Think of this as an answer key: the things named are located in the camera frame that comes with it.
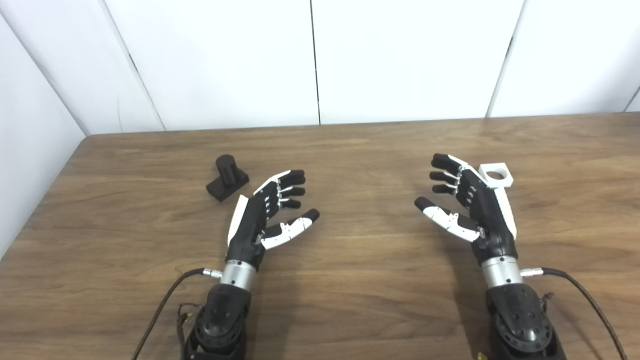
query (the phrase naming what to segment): black cylinder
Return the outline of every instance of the black cylinder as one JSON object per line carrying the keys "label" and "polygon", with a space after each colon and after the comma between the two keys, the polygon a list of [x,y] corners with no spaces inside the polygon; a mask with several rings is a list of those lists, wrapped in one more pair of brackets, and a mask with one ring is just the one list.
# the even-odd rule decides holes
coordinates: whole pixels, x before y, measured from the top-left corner
{"label": "black cylinder", "polygon": [[218,167],[218,172],[220,172],[220,177],[222,178],[222,182],[226,186],[232,186],[238,182],[237,170],[238,166],[236,165],[236,159],[234,159],[231,155],[223,155],[220,156],[216,160],[216,166]]}

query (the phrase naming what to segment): black cable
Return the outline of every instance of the black cable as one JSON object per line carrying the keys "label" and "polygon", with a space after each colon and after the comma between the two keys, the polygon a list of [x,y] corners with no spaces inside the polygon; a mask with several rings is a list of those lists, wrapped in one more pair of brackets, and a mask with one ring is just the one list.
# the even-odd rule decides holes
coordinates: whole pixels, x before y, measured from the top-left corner
{"label": "black cable", "polygon": [[616,335],[616,332],[613,330],[613,326],[608,321],[607,317],[604,315],[604,312],[602,312],[602,309],[600,309],[600,306],[598,306],[598,304],[596,303],[596,300],[591,296],[591,294],[589,294],[587,289],[585,289],[582,285],[580,285],[578,280],[569,276],[569,274],[567,274],[564,271],[550,269],[550,268],[542,268],[542,271],[544,272],[544,275],[564,277],[565,279],[569,280],[573,285],[575,285],[575,287],[578,288],[578,290],[580,290],[580,292],[584,295],[584,297],[586,297],[587,300],[589,300],[591,307],[593,307],[593,309],[596,311],[596,313],[598,314],[598,316],[600,317],[604,325],[607,327],[607,330],[609,331],[609,334],[611,335],[613,342],[616,344],[616,348],[618,349],[618,353],[620,354],[620,357],[622,358],[622,360],[628,360],[627,355],[625,353],[625,349],[622,347],[622,344],[620,343],[620,339],[618,338],[618,335]]}
{"label": "black cable", "polygon": [[158,306],[158,310],[156,310],[154,317],[151,319],[151,323],[149,324],[149,327],[147,327],[147,331],[145,331],[145,334],[142,336],[142,340],[140,340],[140,344],[138,344],[138,348],[136,349],[136,352],[133,353],[131,360],[137,360],[138,356],[140,355],[140,352],[142,351],[142,347],[145,346],[145,343],[147,342],[149,334],[151,334],[151,330],[153,330],[154,326],[156,325],[156,322],[158,321],[158,318],[160,317],[160,313],[162,313],[162,309],[164,309],[166,302],[169,301],[171,294],[175,291],[178,285],[180,285],[180,283],[188,277],[192,277],[194,275],[203,275],[204,270],[205,268],[187,271],[175,281],[173,286],[169,289],[169,291],[167,291],[166,295],[164,296],[164,299],[162,299],[160,306]]}

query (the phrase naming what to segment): white corner wall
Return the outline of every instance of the white corner wall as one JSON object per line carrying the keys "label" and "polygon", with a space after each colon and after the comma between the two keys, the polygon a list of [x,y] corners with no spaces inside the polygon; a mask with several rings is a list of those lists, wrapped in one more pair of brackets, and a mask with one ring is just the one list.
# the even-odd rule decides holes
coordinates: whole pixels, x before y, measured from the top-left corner
{"label": "white corner wall", "polygon": [[308,0],[106,0],[167,130],[318,125]]}
{"label": "white corner wall", "polygon": [[0,0],[0,12],[88,134],[164,131],[102,0]]}
{"label": "white corner wall", "polygon": [[84,139],[0,17],[0,258]]}
{"label": "white corner wall", "polygon": [[623,112],[640,86],[640,1],[528,0],[492,117]]}
{"label": "white corner wall", "polygon": [[522,0],[315,0],[322,124],[483,118]]}
{"label": "white corner wall", "polygon": [[636,97],[634,98],[634,100],[629,105],[629,108],[627,109],[628,113],[633,111],[640,111],[640,94],[636,94]]}

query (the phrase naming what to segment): black fingertip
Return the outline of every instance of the black fingertip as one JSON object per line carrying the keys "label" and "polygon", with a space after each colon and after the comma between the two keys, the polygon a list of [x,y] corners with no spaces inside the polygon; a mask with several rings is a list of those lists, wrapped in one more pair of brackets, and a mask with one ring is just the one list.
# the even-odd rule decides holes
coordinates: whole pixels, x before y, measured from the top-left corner
{"label": "black fingertip", "polygon": [[302,207],[302,203],[300,201],[289,200],[282,203],[283,208],[289,209],[300,209]]}
{"label": "black fingertip", "polygon": [[311,210],[307,211],[304,215],[302,215],[302,217],[303,218],[307,218],[307,219],[311,219],[311,221],[316,222],[320,218],[320,211],[318,211],[316,209],[311,209]]}
{"label": "black fingertip", "polygon": [[433,187],[433,192],[434,193],[448,193],[453,195],[454,193],[456,193],[456,190],[454,188],[450,188],[447,185],[435,185]]}
{"label": "black fingertip", "polygon": [[436,204],[434,204],[433,201],[425,197],[419,197],[418,199],[415,199],[414,204],[415,204],[415,207],[418,208],[420,211],[424,211],[426,208],[436,206]]}
{"label": "black fingertip", "polygon": [[457,175],[460,172],[460,164],[452,160],[449,155],[435,154],[433,160],[431,160],[431,166],[446,170],[453,175]]}

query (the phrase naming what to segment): hole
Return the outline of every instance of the hole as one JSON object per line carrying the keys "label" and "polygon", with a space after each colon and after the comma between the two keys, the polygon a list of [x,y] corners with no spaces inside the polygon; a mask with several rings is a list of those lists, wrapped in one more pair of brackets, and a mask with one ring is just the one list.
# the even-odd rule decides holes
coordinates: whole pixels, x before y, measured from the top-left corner
{"label": "hole", "polygon": [[494,180],[504,180],[504,175],[495,171],[487,171],[486,175]]}

